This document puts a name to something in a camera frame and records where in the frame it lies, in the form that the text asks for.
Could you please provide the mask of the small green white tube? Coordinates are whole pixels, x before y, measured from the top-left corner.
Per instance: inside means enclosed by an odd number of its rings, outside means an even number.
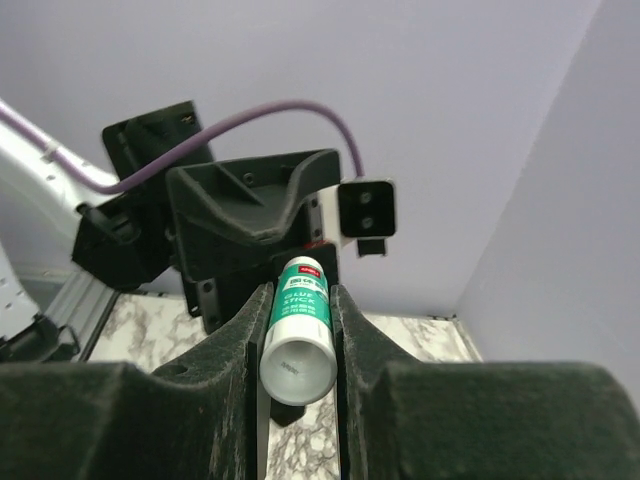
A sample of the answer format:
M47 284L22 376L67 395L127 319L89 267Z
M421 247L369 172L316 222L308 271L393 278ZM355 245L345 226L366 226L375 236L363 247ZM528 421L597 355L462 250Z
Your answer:
M272 399L306 406L322 399L336 377L328 281L317 260L298 256L278 278L260 379Z

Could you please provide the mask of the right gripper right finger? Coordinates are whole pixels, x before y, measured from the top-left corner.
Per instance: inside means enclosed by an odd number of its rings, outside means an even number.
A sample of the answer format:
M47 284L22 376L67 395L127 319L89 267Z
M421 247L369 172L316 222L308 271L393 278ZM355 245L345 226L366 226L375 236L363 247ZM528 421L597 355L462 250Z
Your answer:
M635 479L639 417L582 362L422 362L331 290L344 479Z

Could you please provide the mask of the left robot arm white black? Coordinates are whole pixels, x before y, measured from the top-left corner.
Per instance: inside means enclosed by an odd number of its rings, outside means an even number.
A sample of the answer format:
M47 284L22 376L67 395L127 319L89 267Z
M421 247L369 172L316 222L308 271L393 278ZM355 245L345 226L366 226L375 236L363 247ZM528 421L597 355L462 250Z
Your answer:
M103 142L119 174L82 160L9 106L1 122L26 143L1 163L1 180L49 220L72 260L117 290L177 269L189 306L208 332L228 330L257 287L275 300L264 347L247 375L275 401L303 407L323 398L338 367L329 314L337 281L337 217L323 203L341 179L331 149L217 162L216 137L270 114L302 110L340 130L344 121L308 100L283 100L208 128L183 102L106 128Z

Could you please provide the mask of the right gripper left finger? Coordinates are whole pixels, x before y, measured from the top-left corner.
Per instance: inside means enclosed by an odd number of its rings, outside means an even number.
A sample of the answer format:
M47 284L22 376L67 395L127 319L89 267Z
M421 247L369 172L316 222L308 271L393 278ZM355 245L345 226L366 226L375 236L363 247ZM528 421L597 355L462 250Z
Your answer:
M130 363L6 363L5 479L261 479L270 403L258 382L274 288L152 373Z

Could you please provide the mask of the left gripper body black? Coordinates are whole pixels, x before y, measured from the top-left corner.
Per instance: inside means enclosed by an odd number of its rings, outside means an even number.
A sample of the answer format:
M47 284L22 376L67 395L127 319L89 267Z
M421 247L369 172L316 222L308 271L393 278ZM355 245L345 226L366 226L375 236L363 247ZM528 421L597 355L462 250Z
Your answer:
M288 232L272 244L241 245L191 226L175 236L174 245L188 310L212 333L239 311L257 286L275 282L296 256L317 260L330 286L339 282L337 191L322 189L304 199Z

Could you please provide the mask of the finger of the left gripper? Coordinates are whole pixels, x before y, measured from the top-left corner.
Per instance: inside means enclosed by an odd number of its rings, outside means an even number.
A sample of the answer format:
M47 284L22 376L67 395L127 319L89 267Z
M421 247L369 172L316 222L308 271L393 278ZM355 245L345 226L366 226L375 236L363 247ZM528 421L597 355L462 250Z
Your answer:
M340 155L320 149L176 167L166 177L183 242L269 245L307 197L341 180Z
M270 418L279 426L287 427L300 420L305 414L304 406L291 406L275 399L271 400Z

